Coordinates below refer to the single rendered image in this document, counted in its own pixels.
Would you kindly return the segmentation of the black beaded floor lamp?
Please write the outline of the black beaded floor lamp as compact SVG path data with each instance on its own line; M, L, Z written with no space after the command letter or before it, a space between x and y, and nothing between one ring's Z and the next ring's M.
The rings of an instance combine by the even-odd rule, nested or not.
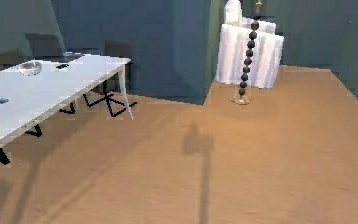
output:
M259 29L259 19L261 18L262 5L262 0L256 0L255 13L252 16L253 22L251 23L251 32L249 34L249 41L247 43L248 49L246 50L246 58L244 60L242 75L240 77L241 82L239 84L239 96L232 99L232 102L238 105L247 105L250 103L249 98L246 96L246 87L248 86L247 81L251 71L250 65L253 62L252 57L254 55L255 39L257 38L257 30Z

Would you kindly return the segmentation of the clear glass bowl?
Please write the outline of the clear glass bowl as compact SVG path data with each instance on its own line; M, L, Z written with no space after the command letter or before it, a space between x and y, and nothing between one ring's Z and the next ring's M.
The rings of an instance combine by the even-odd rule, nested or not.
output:
M37 75L42 71L42 64L38 61L26 62L18 67L18 71L25 76Z

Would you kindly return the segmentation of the white tall object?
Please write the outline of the white tall object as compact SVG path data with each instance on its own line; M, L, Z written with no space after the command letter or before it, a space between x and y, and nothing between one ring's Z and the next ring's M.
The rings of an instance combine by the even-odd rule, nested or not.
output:
M224 7L224 23L239 26L242 19L240 0L228 0Z

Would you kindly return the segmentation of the dark grey chair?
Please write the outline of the dark grey chair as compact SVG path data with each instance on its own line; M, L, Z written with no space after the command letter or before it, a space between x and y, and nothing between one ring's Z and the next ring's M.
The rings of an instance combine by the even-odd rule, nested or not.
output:
M101 53L104 56L132 58L132 46L126 42L106 40ZM117 117L123 112L131 112L131 108L136 105L136 102L130 103L128 100L119 101L113 98L115 92L121 91L121 84L116 77L123 76L125 90L131 87L131 70L132 61L125 65L125 69L121 73L115 73L112 77L100 83L92 89L94 93L98 93L101 97L97 100L90 102L86 94L83 95L85 103L88 107L92 107L101 102L107 104L107 109L111 117Z
M26 39L36 59L56 58L63 55L59 40L54 35L27 33Z

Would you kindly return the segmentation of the white dining table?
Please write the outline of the white dining table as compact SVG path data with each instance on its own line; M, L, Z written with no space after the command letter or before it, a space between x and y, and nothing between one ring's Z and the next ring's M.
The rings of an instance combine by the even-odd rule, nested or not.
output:
M37 75L16 66L0 71L0 148L113 75L125 85L128 58L84 55L59 69L44 61Z

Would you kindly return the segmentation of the white cloth-draped table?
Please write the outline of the white cloth-draped table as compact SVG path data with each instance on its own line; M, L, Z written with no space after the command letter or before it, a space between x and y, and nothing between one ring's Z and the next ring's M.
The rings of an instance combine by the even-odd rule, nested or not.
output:
M219 52L215 80L224 84L239 84L247 58L250 25L253 20L242 18L240 26L222 24L219 41ZM276 24L260 21L256 31L255 47L248 85L271 89L274 87L282 58L284 37L276 35Z

